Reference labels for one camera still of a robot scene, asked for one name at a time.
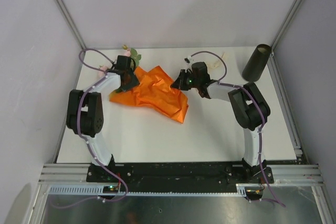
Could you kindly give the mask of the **cream printed ribbon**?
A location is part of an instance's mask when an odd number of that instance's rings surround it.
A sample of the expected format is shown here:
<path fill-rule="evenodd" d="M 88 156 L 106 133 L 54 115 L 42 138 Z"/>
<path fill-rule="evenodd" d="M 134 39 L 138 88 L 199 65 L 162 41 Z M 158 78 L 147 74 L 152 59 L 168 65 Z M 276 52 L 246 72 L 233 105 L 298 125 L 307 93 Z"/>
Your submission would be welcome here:
<path fill-rule="evenodd" d="M 210 66 L 211 69 L 217 69 L 218 67 L 223 65 L 223 62 L 226 62 L 226 59 L 227 59 L 227 53 L 223 52 L 220 59 L 217 58 L 217 60 L 210 63 L 209 66 Z"/>

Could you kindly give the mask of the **orange flower bouquet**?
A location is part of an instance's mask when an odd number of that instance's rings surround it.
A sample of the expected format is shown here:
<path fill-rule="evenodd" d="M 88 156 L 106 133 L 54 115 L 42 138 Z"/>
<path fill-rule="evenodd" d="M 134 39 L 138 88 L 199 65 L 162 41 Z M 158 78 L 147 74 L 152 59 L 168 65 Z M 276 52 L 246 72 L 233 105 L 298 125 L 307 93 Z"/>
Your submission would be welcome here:
<path fill-rule="evenodd" d="M 184 123 L 188 98 L 180 90 L 171 88 L 172 78 L 160 67 L 145 71 L 139 66 L 141 54 L 136 49 L 122 46 L 124 55 L 135 60 L 135 76 L 140 84 L 130 91 L 115 90 L 109 101 L 132 107 L 150 108 L 178 123 Z"/>

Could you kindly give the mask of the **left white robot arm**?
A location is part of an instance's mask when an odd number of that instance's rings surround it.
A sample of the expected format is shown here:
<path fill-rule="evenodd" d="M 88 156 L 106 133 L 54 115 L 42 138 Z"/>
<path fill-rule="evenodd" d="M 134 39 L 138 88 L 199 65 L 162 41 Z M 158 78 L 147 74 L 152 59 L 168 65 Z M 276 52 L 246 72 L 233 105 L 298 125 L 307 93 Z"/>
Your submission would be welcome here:
<path fill-rule="evenodd" d="M 127 92 L 137 87 L 140 82 L 135 75 L 136 68 L 133 58 L 118 56 L 99 80 L 84 90 L 73 89 L 69 93 L 66 126 L 85 141 L 92 163 L 100 166 L 97 174 L 105 182 L 115 178 L 116 169 L 110 165 L 114 158 L 101 133 L 104 124 L 102 93 Z"/>

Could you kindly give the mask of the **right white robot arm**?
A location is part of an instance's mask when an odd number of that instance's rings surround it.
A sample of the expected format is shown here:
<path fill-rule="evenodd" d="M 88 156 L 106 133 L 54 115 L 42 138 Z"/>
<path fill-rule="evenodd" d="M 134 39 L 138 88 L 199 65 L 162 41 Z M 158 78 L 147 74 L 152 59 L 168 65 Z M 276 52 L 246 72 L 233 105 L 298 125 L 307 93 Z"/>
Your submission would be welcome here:
<path fill-rule="evenodd" d="M 243 86 L 211 79 L 204 62 L 182 69 L 171 88 L 188 91 L 196 89 L 202 98 L 219 99 L 231 104 L 237 123 L 244 130 L 242 176 L 249 183 L 261 177 L 266 168 L 263 154 L 263 128 L 270 116 L 270 107 L 255 83 Z"/>

